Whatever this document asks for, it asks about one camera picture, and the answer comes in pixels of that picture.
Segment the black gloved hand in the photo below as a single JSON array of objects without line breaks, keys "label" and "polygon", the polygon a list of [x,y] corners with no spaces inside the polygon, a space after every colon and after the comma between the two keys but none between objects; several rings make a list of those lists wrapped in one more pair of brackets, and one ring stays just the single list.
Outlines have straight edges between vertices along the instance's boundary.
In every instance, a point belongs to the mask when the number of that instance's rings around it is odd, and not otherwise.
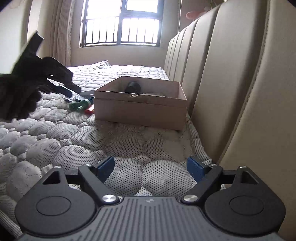
[{"label": "black gloved hand", "polygon": [[1,121],[28,118],[40,99],[34,82],[12,74],[1,75]]}]

